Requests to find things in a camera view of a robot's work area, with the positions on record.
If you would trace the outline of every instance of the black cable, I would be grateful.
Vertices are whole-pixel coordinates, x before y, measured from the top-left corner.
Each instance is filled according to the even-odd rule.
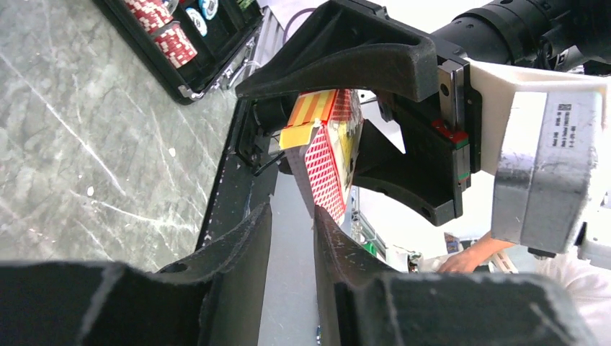
[[[312,12],[314,12],[314,11],[316,11],[316,9],[314,9],[314,8],[302,9],[301,11],[299,11],[299,12],[295,13],[295,15],[294,15],[294,16],[292,16],[292,17],[289,19],[289,21],[288,21],[288,23],[287,23],[287,27],[285,28],[285,34],[282,36],[282,44],[283,44],[283,45],[284,45],[284,44],[286,43],[286,41],[288,40],[288,30],[290,29],[290,26],[291,26],[291,25],[293,25],[293,22],[294,22],[294,21],[295,21],[297,18],[299,18],[299,17],[303,16],[304,14],[306,14],[306,13],[312,13]]]

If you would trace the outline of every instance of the human arm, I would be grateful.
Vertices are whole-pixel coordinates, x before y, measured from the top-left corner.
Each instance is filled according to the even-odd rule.
[[[492,233],[488,232],[468,249],[447,259],[438,272],[473,272],[490,256],[512,246],[514,244],[508,241],[493,239]]]

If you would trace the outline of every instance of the stack of poker chips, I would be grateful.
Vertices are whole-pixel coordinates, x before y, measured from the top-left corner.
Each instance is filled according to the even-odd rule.
[[[155,37],[155,43],[175,68],[183,67],[197,55],[191,41],[177,22],[166,27],[159,36]]]
[[[162,0],[124,0],[142,28],[175,68],[189,63],[197,51]]]

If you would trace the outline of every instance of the poker chip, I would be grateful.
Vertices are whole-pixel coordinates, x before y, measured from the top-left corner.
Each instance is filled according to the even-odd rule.
[[[153,40],[175,68],[183,67],[197,55],[193,44],[178,22],[168,25]]]
[[[185,11],[191,18],[191,21],[193,22],[197,30],[200,32],[200,34],[202,34],[202,36],[206,36],[208,34],[208,26],[206,25],[206,21],[204,20],[202,15],[196,9],[193,8],[188,8]]]
[[[123,0],[142,28],[152,34],[174,18],[162,0]]]
[[[200,0],[200,8],[206,20],[212,20],[218,11],[218,0]]]
[[[174,13],[178,8],[179,0],[164,0],[164,6],[168,9],[168,12]]]

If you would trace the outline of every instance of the black cylindrical motor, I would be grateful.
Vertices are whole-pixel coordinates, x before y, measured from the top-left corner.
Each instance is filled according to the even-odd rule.
[[[496,0],[433,35],[474,60],[567,71],[611,57],[610,25],[608,0]]]

